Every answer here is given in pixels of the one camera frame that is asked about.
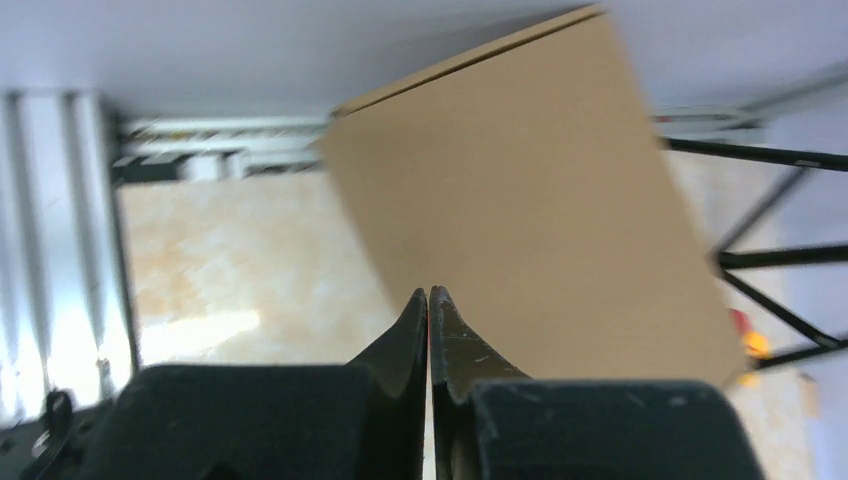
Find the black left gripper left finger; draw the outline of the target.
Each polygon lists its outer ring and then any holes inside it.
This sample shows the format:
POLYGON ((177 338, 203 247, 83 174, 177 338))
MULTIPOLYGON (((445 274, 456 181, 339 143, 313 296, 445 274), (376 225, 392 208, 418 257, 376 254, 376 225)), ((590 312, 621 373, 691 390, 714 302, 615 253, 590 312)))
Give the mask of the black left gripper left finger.
POLYGON ((418 479, 426 294, 344 364, 159 365, 94 431, 83 479, 418 479))

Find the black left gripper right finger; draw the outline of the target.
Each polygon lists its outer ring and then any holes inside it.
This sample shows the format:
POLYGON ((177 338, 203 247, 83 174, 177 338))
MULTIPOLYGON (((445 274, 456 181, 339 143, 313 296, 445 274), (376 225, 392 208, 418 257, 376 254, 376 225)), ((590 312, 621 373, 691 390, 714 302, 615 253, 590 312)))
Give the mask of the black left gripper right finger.
POLYGON ((429 296, 439 479, 760 479, 741 421, 714 387, 673 380, 540 380, 429 296))

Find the large cardboard box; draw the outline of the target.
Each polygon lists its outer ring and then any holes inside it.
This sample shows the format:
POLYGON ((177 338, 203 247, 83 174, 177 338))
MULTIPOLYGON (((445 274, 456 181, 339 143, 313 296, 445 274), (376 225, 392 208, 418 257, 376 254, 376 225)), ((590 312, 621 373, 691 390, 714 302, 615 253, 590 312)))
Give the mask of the large cardboard box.
POLYGON ((601 7, 350 100, 317 146, 390 298, 445 286, 523 372, 725 386, 746 369, 601 7))

